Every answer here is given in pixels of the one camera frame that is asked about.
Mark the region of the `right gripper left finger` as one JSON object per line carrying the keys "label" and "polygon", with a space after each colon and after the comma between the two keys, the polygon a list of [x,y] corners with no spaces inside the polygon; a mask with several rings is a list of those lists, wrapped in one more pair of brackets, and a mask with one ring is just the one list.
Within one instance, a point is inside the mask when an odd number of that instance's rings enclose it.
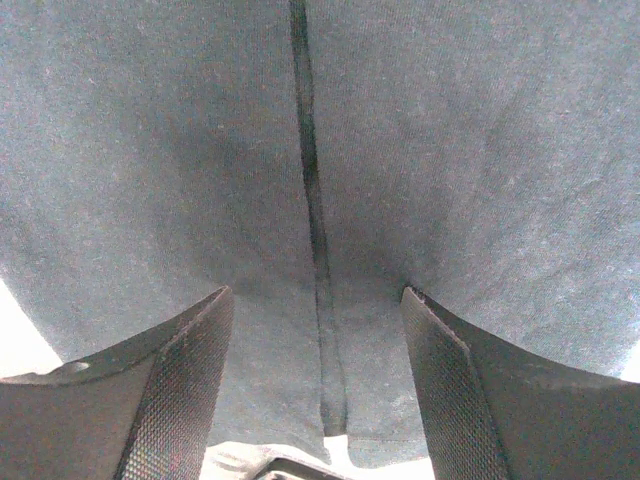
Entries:
{"label": "right gripper left finger", "polygon": [[198,478],[233,308],[222,287],[105,350],[2,379],[2,478]]}

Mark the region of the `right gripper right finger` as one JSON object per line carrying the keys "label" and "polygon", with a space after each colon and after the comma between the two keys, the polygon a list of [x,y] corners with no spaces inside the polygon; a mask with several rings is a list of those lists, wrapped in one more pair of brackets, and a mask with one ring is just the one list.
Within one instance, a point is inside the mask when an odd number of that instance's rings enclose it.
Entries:
{"label": "right gripper right finger", "polygon": [[530,353],[412,287],[401,312],[435,478],[638,478],[638,384]]}

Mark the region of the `black t-shirt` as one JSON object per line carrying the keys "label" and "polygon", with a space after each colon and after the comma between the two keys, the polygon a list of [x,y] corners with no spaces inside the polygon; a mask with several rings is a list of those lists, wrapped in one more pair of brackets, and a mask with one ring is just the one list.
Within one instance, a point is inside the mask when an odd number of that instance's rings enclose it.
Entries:
{"label": "black t-shirt", "polygon": [[211,444],[427,453],[412,286],[622,377],[635,1],[5,1],[1,277],[63,359],[235,297]]}

